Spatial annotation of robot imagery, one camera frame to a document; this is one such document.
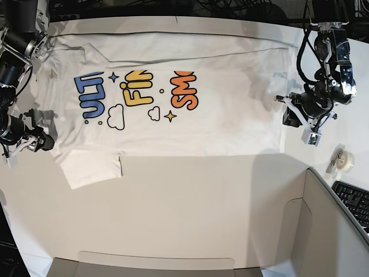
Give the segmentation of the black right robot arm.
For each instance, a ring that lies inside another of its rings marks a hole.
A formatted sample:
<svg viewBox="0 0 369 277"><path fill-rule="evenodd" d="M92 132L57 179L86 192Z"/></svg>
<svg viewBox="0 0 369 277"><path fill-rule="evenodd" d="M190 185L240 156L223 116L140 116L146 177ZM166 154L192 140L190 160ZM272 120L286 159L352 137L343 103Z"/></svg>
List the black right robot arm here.
<svg viewBox="0 0 369 277"><path fill-rule="evenodd" d="M54 147L54 139L37 126L33 110L19 117L9 113L24 90L21 81L32 77L32 62L47 42L50 14L48 1L1 1L1 8L1 146L3 157L10 159L24 148L37 152Z"/></svg>

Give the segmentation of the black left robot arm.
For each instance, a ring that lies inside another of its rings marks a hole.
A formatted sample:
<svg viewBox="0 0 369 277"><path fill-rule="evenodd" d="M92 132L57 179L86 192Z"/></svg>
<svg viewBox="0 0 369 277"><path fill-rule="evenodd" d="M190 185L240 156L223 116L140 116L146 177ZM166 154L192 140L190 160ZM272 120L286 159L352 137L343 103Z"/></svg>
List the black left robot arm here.
<svg viewBox="0 0 369 277"><path fill-rule="evenodd" d="M344 1L312 1L313 17L304 29L296 67L304 82L303 93L276 96L287 105L283 125L303 126L313 137L331 117L336 104L350 104L357 94L345 26L349 15ZM302 56L309 46L319 63L314 79L302 70Z"/></svg>

